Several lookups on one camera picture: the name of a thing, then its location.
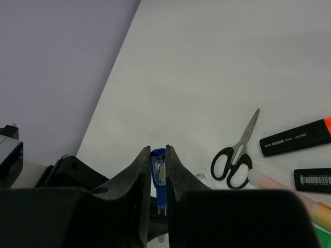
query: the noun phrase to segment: gray floor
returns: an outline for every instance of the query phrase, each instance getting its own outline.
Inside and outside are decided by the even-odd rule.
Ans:
[[[4,0],[0,126],[45,165],[76,154],[138,0]]]

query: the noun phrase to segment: white tabletop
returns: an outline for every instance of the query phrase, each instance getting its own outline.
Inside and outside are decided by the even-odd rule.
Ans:
[[[78,158],[113,177],[144,146],[170,144],[192,173],[227,189],[210,176],[212,159],[260,108],[248,144],[254,165],[285,178],[330,166],[331,145],[272,158],[259,147],[331,116],[330,12],[329,0],[142,0]]]

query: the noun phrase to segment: highlighter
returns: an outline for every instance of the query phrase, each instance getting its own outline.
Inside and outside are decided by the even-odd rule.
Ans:
[[[289,190],[296,194],[300,200],[303,202],[306,207],[307,212],[309,213],[312,220],[325,228],[328,231],[331,231],[331,207],[320,202],[316,202],[295,190],[292,190],[285,185],[282,185],[278,181],[266,176],[265,174],[251,169],[248,172],[248,180],[250,184],[259,188],[259,189],[269,189],[269,190]]]
[[[260,140],[263,156],[331,143],[331,117],[314,121]]]

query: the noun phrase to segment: black highlighter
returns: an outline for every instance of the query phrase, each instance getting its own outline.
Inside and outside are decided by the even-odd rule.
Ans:
[[[331,143],[331,117],[260,140],[265,157]]]

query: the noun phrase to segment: blue marker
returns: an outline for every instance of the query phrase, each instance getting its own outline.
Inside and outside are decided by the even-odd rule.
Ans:
[[[167,187],[166,168],[164,158],[166,150],[164,148],[155,149],[151,152],[152,178],[156,188],[157,213],[167,215]],[[164,242],[164,235],[157,237],[160,243]]]

